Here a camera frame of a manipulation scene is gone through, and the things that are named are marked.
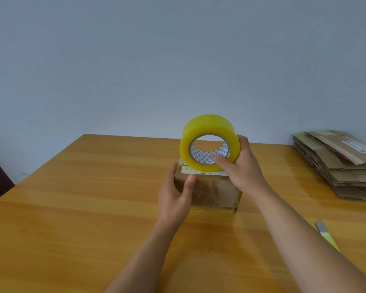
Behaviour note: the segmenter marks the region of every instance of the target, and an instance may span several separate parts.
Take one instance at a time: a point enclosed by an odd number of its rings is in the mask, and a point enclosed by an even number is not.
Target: right hand
[[[235,163],[225,157],[213,154],[211,159],[229,176],[232,183],[242,192],[251,196],[253,193],[271,189],[261,172],[258,160],[249,146],[248,139],[237,135],[240,141],[240,155]]]

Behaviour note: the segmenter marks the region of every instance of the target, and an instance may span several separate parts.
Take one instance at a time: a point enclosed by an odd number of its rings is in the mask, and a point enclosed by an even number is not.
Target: white label
[[[213,175],[213,176],[228,176],[228,174],[225,171],[219,171],[219,172],[200,172],[196,169],[193,169],[192,167],[183,165],[182,166],[182,174],[195,174],[195,175]]]
[[[357,141],[342,141],[343,143],[345,143],[346,145],[349,145],[351,148],[354,148],[355,150],[361,152],[361,153],[366,153],[366,145],[362,144],[360,142]]]

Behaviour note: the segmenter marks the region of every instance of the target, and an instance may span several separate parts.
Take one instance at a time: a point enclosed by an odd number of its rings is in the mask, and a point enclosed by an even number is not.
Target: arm
[[[169,246],[190,209],[195,184],[195,175],[190,175],[180,193],[174,185],[176,167],[174,162],[160,191],[159,215],[154,229],[105,293],[155,291]]]
[[[366,276],[268,185],[248,139],[239,140],[241,152],[234,164],[220,155],[212,159],[259,207],[301,291],[366,292]]]

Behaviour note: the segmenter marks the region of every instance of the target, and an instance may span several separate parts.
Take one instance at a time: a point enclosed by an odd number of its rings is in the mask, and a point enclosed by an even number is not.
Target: wood grain
[[[179,140],[83,135],[0,198],[0,292],[102,292],[151,231]],[[366,273],[366,202],[338,199],[292,146],[252,144],[273,188]],[[193,209],[160,292],[299,292],[262,216]]]

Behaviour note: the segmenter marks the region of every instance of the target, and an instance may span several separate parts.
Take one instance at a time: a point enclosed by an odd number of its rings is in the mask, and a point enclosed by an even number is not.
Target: yellow packing tape
[[[215,135],[224,140],[217,150],[206,152],[194,146],[194,141],[205,135]],[[240,142],[232,124],[219,115],[206,114],[195,117],[183,129],[180,139],[180,156],[189,167],[201,172],[218,172],[222,168],[216,165],[210,156],[219,154],[229,162],[235,162],[240,154]]]

